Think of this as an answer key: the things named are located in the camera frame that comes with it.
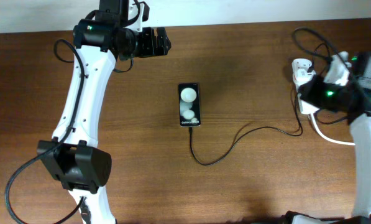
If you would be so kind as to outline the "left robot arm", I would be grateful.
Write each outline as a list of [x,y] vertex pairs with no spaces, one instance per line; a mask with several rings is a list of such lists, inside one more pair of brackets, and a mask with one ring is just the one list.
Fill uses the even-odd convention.
[[171,43],[163,27],[144,27],[143,1],[101,1],[73,29],[73,76],[62,117],[37,153],[54,180],[78,204],[83,223],[115,223],[106,184],[110,154],[98,149],[98,125],[109,77],[117,61],[166,55]]

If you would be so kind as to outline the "black smartphone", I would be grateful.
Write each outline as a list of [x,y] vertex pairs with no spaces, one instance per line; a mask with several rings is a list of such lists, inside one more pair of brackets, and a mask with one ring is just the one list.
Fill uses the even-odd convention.
[[181,127],[201,125],[201,107],[197,83],[180,83],[178,85],[179,117]]

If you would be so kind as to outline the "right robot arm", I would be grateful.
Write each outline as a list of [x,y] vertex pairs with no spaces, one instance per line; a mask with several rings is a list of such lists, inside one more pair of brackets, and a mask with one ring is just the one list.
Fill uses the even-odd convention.
[[352,215],[347,219],[313,218],[288,212],[287,223],[371,223],[371,52],[347,61],[348,53],[332,56],[329,72],[320,77],[308,59],[292,62],[293,81],[302,114],[317,125],[320,110],[345,112],[355,149],[356,196]]

